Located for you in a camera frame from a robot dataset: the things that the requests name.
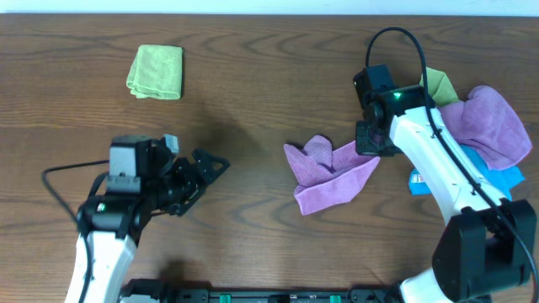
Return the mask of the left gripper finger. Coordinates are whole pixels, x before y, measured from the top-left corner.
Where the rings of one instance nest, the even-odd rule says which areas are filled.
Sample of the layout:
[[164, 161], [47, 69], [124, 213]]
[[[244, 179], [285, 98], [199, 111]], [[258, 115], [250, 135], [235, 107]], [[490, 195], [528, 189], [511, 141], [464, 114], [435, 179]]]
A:
[[195, 160], [195, 171], [205, 184], [214, 183], [230, 167], [226, 158], [214, 156], [200, 148], [193, 150], [192, 157]]
[[195, 187], [193, 190], [181, 189], [171, 202], [166, 205], [166, 212], [169, 215], [183, 216], [202, 197], [206, 191], [206, 186]]

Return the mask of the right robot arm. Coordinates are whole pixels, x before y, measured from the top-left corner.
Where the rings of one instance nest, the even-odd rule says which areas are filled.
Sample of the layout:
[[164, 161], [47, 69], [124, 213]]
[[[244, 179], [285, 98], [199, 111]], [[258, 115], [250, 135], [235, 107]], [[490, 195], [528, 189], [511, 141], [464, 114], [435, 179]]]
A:
[[533, 275], [536, 213], [509, 201], [473, 165], [420, 85], [400, 88], [384, 65], [353, 78], [364, 119], [360, 155], [404, 154], [423, 178], [445, 230], [423, 273], [399, 283], [388, 302], [466, 302], [526, 284]]

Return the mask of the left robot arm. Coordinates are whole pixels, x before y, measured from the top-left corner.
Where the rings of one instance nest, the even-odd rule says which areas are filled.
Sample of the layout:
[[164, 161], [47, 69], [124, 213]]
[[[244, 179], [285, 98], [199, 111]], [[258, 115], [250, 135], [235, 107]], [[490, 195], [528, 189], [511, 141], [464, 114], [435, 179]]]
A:
[[151, 218], [184, 215], [229, 166], [200, 148], [180, 157], [176, 136], [116, 136], [108, 172], [94, 180], [76, 215], [80, 232], [66, 300], [116, 302]]

